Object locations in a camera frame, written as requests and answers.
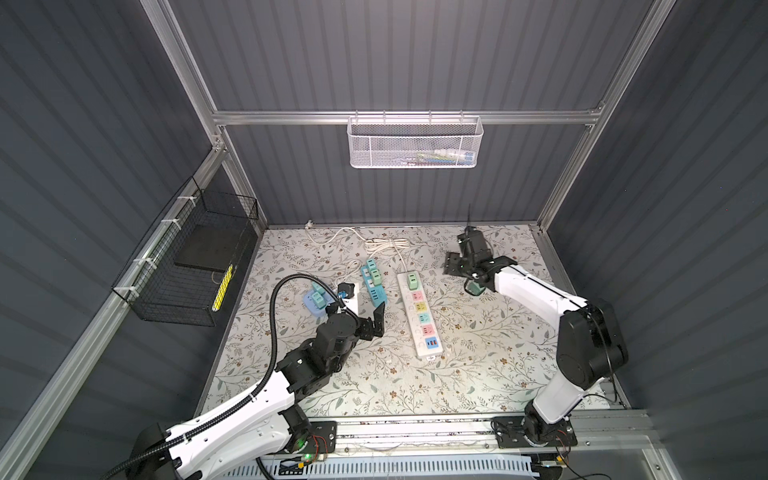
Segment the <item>teal power strip with USB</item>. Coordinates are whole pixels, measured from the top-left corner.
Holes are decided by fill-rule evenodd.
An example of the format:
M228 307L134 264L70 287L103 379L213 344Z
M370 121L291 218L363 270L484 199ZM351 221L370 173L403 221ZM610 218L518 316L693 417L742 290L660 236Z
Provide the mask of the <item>teal power strip with USB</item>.
M374 308L387 301L383 285L383 275L373 259L368 259L360 268L364 285L371 297Z

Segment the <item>light blue square power socket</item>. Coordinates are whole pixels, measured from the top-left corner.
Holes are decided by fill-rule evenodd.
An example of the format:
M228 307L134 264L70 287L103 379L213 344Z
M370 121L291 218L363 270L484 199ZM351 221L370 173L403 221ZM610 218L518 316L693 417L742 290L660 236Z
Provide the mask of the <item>light blue square power socket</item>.
M302 301L314 317L320 318L326 315L326 308L332 302L332 299L327 293L320 294L311 291L302 297Z

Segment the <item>white multicolour power strip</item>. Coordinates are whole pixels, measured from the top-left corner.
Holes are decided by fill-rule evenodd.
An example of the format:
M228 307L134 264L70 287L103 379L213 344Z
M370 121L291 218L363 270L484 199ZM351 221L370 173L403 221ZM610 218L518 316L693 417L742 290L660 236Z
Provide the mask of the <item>white multicolour power strip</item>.
M399 273L397 281L416 355L419 359L435 360L444 351L435 317L430 309L419 273L417 272L420 278L420 289L415 291L411 291L406 285L406 273L408 272Z

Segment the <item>green charger cube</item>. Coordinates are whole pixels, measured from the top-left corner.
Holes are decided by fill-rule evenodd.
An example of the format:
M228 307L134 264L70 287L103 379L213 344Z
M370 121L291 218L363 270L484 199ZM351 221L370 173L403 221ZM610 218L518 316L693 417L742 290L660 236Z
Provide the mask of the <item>green charger cube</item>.
M405 275L406 285L411 291L420 289L420 278L417 272L408 272Z
M374 285L382 284L382 275L378 269L374 271L369 271L369 273Z

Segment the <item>teal charger cube front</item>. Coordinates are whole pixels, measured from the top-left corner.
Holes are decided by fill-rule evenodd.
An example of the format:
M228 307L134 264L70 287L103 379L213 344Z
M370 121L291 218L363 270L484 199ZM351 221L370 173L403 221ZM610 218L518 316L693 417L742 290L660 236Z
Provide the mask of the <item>teal charger cube front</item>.
M310 299L315 309L325 309L327 302L324 296L319 295L317 292L311 294Z

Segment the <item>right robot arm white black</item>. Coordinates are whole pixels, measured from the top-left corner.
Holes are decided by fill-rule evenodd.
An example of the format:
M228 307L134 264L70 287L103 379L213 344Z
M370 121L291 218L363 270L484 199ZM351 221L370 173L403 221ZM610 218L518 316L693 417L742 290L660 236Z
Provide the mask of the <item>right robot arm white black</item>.
M532 275L507 256L496 256L484 234L468 225L459 250L446 254L444 273L465 280L465 292L508 297L552 326L557 370L525 408L523 428L537 442L565 420L602 379L612 380L629 353L613 306L570 294Z

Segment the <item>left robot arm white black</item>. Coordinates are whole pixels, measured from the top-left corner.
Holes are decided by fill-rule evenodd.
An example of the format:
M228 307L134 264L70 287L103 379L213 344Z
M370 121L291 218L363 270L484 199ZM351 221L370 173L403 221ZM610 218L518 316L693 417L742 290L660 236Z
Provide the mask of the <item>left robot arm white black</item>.
M173 427L145 429L133 457L160 444L179 442L125 469L128 479L213 479L266 454L304 448L311 423L299 402L325 387L340 372L360 340L385 332L385 305L371 318L344 310L276 363L263 387L243 391L219 407Z

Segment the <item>items in white basket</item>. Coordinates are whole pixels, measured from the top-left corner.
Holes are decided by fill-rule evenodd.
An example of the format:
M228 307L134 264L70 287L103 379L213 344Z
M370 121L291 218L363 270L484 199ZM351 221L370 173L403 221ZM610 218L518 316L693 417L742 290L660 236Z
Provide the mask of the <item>items in white basket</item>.
M467 167L476 165L477 153L464 149L438 149L406 153L397 162L406 166Z

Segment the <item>yellow striped item in basket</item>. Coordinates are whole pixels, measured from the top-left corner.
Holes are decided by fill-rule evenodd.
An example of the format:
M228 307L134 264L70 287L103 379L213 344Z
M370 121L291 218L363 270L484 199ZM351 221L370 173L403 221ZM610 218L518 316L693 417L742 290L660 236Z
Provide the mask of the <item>yellow striped item in basket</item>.
M234 273L235 273L235 268L232 264L230 264L227 267L227 270L224 272L222 279L219 283L216 296L211 305L212 312L218 312L221 309L228 291L229 284L234 276Z

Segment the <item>black pad in basket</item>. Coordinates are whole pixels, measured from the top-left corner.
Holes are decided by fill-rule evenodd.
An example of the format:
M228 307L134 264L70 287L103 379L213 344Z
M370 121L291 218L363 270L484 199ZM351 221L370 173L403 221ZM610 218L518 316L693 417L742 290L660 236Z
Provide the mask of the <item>black pad in basket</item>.
M174 265L224 273L239 262L249 241L243 229L197 225L174 257Z

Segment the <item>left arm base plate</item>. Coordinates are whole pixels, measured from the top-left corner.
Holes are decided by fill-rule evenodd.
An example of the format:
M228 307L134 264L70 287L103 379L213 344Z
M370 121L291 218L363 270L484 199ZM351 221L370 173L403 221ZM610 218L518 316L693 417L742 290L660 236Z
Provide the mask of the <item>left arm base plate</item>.
M338 423L312 420L306 435L289 444L285 451L294 455L330 454L336 450Z

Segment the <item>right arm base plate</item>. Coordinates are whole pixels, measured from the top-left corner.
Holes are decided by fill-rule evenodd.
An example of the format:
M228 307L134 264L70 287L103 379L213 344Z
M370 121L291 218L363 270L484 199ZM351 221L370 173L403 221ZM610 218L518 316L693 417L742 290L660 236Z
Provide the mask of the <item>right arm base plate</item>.
M541 423L534 417L498 416L490 421L500 448L575 447L578 439L568 419L555 424Z

